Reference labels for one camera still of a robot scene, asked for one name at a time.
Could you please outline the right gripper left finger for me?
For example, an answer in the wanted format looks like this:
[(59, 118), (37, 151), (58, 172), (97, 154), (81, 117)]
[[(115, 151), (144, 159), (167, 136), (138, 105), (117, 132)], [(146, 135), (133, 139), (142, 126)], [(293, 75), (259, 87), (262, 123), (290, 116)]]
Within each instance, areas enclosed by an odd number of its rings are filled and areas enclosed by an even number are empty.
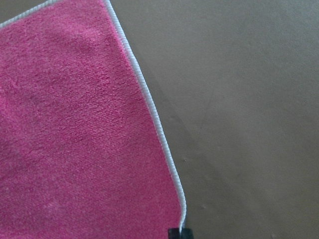
[(168, 239), (181, 239), (179, 228), (170, 228), (167, 230)]

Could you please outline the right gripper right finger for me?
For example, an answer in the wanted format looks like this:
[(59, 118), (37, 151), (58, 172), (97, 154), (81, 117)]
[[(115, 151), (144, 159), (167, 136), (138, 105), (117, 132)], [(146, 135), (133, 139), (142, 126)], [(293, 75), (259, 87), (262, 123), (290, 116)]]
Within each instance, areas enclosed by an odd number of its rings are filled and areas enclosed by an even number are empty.
[(193, 231), (190, 228), (183, 228), (181, 230), (181, 239), (194, 239)]

